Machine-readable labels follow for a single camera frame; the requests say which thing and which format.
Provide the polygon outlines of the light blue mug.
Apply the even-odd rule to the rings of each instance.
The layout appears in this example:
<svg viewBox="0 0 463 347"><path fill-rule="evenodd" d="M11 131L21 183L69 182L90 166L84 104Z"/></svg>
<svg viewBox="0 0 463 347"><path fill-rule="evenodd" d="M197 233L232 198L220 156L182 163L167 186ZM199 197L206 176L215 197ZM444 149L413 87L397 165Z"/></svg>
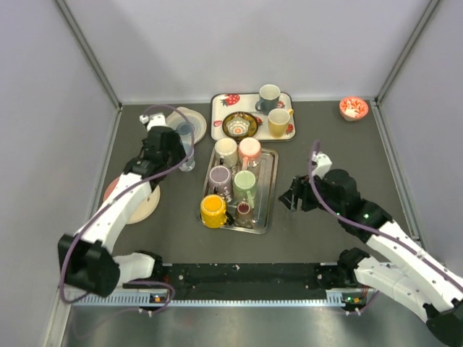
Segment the light blue mug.
<svg viewBox="0 0 463 347"><path fill-rule="evenodd" d="M190 143L182 143L185 154L187 155L186 161L179 167L183 172L192 171L195 168L195 149Z"/></svg>

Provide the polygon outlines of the green mug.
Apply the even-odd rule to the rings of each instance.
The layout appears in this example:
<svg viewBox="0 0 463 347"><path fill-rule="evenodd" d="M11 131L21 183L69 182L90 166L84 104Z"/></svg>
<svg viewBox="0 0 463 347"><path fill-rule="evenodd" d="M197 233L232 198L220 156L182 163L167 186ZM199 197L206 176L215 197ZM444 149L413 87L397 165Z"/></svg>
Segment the green mug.
<svg viewBox="0 0 463 347"><path fill-rule="evenodd" d="M233 195L236 201L245 201L252 209L255 208L257 194L257 179L253 172L239 171L233 179Z"/></svg>

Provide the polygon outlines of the small brown mug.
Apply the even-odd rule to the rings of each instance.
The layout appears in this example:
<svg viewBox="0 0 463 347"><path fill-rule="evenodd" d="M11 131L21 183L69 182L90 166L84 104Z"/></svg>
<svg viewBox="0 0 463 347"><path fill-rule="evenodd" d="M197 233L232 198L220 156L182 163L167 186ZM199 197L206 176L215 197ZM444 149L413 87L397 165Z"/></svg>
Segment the small brown mug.
<svg viewBox="0 0 463 347"><path fill-rule="evenodd" d="M240 227L253 228L253 210L247 202L242 201L237 205L234 222Z"/></svg>

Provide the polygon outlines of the yellow mug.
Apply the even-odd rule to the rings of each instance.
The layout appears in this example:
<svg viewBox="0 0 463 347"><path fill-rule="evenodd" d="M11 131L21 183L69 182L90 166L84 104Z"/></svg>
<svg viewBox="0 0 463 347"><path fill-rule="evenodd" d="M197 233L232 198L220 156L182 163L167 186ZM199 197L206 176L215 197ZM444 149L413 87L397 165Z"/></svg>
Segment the yellow mug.
<svg viewBox="0 0 463 347"><path fill-rule="evenodd" d="M202 198L200 218L208 228L221 228L234 224L233 216L227 211L225 199L217 194L210 194Z"/></svg>

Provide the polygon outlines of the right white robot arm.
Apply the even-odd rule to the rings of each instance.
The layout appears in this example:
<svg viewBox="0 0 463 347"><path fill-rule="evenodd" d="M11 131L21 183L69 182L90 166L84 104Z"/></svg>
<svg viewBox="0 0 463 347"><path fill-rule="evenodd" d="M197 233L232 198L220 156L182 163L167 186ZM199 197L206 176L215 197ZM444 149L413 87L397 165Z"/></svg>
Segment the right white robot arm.
<svg viewBox="0 0 463 347"><path fill-rule="evenodd" d="M344 285L360 283L380 291L412 311L443 344L462 345L462 277L406 235L381 206L363 198L345 170L295 176L279 201L291 211L325 210L394 265L381 265L359 250L345 251L337 269Z"/></svg>

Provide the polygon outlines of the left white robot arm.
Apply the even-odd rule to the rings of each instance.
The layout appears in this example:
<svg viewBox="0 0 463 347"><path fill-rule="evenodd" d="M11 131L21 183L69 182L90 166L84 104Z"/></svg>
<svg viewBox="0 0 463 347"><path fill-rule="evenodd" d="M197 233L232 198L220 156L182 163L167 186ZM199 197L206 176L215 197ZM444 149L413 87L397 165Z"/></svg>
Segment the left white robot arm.
<svg viewBox="0 0 463 347"><path fill-rule="evenodd" d="M97 213L74 235L58 242L59 288L78 288L101 297L133 280L147 286L159 285L164 270L156 256L133 252L114 256L113 249L122 229L156 187L186 158L179 134L166 125L148 127L140 154L128 162L116 187Z"/></svg>

